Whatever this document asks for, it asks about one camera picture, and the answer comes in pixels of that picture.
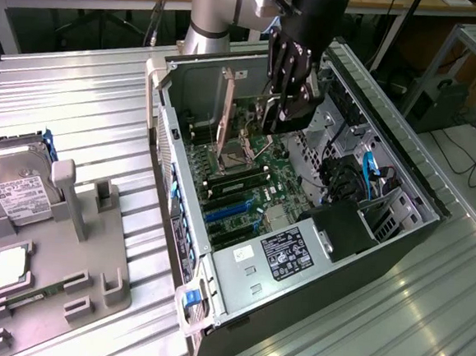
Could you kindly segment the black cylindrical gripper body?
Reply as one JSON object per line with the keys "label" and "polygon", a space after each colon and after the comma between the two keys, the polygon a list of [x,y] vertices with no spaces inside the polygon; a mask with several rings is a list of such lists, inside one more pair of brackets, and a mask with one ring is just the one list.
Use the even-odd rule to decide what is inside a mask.
{"label": "black cylindrical gripper body", "polygon": [[339,33],[349,0],[293,0],[300,14],[282,16],[281,33],[313,53],[322,53]]}

